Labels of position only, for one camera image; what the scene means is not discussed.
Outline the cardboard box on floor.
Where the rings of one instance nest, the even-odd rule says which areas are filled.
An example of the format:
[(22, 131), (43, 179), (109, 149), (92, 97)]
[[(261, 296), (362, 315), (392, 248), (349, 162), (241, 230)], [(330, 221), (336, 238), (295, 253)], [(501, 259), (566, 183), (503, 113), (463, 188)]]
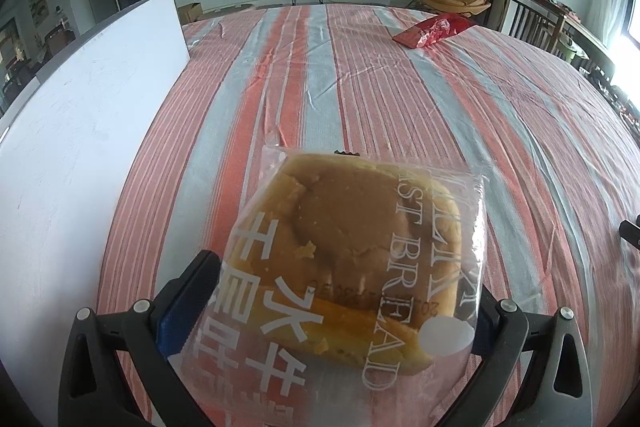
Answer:
[(177, 9), (181, 25), (195, 23), (202, 15), (203, 9), (198, 2), (179, 6)]

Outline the white cardboard box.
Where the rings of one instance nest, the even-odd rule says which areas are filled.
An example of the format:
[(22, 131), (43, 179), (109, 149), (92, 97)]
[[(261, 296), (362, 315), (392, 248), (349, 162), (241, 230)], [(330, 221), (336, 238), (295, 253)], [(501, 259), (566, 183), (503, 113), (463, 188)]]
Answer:
[(42, 425), (129, 170), (188, 60), (175, 1), (141, 1), (55, 55), (2, 136), (1, 361)]

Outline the bagged toast bread loaf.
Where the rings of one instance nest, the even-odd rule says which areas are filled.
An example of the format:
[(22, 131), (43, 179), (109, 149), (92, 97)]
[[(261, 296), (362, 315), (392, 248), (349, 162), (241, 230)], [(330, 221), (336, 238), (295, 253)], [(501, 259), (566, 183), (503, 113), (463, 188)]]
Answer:
[(268, 147), (179, 358), (218, 426), (429, 426), (468, 365), (485, 183)]

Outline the striped red grey tablecloth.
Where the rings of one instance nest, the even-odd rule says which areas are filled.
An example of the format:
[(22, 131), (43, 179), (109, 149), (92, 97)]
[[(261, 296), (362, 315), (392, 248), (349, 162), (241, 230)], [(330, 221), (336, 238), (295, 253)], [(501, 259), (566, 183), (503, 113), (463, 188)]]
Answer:
[(190, 61), (132, 163), (105, 248), (102, 313), (149, 298), (221, 251), (267, 139), (477, 168), (487, 178), (485, 282), (534, 312), (576, 311), (594, 421), (639, 379), (639, 149), (570, 65), (475, 26), (434, 48), (394, 35), (418, 11), (348, 4), (251, 10), (183, 31)]

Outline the dark wooden dining chair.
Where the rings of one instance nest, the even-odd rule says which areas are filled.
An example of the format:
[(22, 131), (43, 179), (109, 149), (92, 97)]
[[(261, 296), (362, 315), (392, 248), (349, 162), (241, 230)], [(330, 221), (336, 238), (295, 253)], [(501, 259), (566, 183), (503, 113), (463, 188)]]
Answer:
[(559, 53), (567, 12), (549, 0), (506, 0), (499, 30), (551, 54)]

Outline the red snack bag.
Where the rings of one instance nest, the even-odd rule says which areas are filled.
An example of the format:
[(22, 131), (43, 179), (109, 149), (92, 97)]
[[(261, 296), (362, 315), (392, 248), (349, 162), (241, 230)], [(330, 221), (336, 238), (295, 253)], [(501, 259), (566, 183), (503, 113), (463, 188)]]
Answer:
[(454, 37), (472, 28), (469, 18), (454, 13), (444, 13), (422, 20), (393, 36), (393, 40), (408, 49), (424, 49), (442, 40)]

